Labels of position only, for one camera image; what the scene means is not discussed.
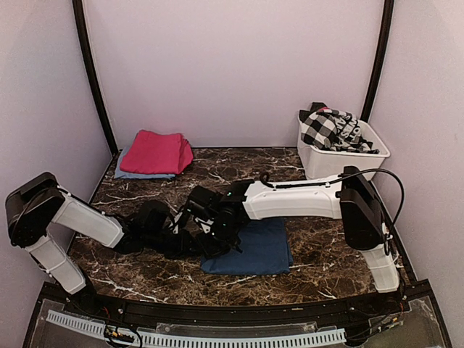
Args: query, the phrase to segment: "clothing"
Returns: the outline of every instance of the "clothing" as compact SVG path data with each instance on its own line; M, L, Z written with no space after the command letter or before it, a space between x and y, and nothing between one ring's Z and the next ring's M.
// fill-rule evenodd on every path
M181 174L193 159L190 144L182 134L162 136L140 130L120 169L138 174Z
M361 136L356 116L313 103L311 110L300 110L301 139L309 145L326 151L346 151L378 154L372 142Z
M137 173L128 173L123 172L120 169L121 162L123 157L128 153L130 146L125 147L117 159L116 169L115 169L115 179L171 179L175 178L174 174L137 174Z
M231 250L215 259L202 257L202 270L231 276L290 272L293 257L282 217L253 220L241 229L239 238L242 253Z

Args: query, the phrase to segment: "red cloth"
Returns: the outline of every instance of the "red cloth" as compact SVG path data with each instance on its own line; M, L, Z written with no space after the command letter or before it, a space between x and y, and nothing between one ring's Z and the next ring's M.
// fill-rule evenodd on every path
M141 130L120 169L138 174L181 174L193 159L190 144L182 134L161 136Z

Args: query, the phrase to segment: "black and white checkered cloth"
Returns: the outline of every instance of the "black and white checkered cloth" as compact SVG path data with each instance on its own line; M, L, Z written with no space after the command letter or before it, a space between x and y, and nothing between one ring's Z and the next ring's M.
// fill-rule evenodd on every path
M320 150L378 154L372 142L361 136L356 116L327 108L323 103L312 103L311 110L299 112L303 142Z

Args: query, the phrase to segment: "light blue cloth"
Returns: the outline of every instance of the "light blue cloth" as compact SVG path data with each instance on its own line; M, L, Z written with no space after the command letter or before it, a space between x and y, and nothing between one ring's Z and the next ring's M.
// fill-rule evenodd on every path
M123 161L123 157L128 154L130 148L130 146L125 147L117 159L115 179L171 179L175 177L175 174L138 174L123 172L120 169L121 162Z
M202 257L202 270L230 276L290 272L293 257L282 217L251 221L241 229L239 237L242 253L231 250L215 259Z

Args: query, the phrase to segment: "slotted cable tray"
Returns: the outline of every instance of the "slotted cable tray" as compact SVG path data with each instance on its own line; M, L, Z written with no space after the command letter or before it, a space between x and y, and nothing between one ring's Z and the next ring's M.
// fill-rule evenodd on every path
M96 339L105 339L103 335L105 324L100 320L78 318L73 315L49 310L46 321ZM119 332L132 336L135 339L132 346L138 347L138 338L132 331L120 328ZM245 339L171 336L147 331L138 331L138 333L142 338L143 347L146 348L310 348L324 347L347 341L343 328L293 336Z

